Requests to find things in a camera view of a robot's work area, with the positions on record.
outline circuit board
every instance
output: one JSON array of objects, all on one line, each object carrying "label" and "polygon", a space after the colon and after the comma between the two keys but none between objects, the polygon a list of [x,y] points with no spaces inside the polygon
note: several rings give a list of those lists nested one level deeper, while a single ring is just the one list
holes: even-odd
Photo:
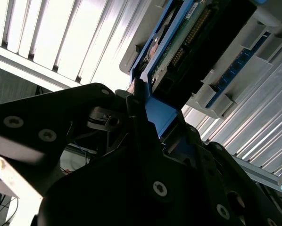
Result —
[{"label": "circuit board", "polygon": [[191,29],[197,25],[196,23],[206,8],[207,2],[209,1],[201,0],[193,3],[185,19],[182,21],[179,29],[153,70],[151,74],[152,81],[158,80],[160,72],[166,69],[169,63],[179,59],[180,47],[189,36]]}]

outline cable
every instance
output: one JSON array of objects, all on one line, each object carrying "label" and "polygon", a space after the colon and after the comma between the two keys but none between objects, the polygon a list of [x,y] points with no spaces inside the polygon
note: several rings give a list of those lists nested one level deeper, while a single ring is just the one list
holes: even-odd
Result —
[{"label": "cable", "polygon": [[14,215],[17,212],[17,208],[15,209],[14,213],[12,214],[12,216],[8,220],[6,220],[6,222],[4,224],[2,224],[1,226],[4,226],[5,224],[7,224],[14,217]]},{"label": "cable", "polygon": [[88,153],[87,151],[83,150],[83,149],[76,143],[76,141],[73,141],[73,143],[79,148],[79,150],[80,150],[82,153]]},{"label": "cable", "polygon": [[6,206],[7,206],[9,203],[11,203],[13,200],[15,200],[15,199],[16,199],[16,198],[10,200],[10,201],[6,204]]},{"label": "cable", "polygon": [[66,171],[64,168],[62,168],[62,167],[60,167],[60,168],[61,168],[61,170],[63,170],[64,173],[67,173],[67,174],[73,173],[73,171],[69,171],[69,170]]}]

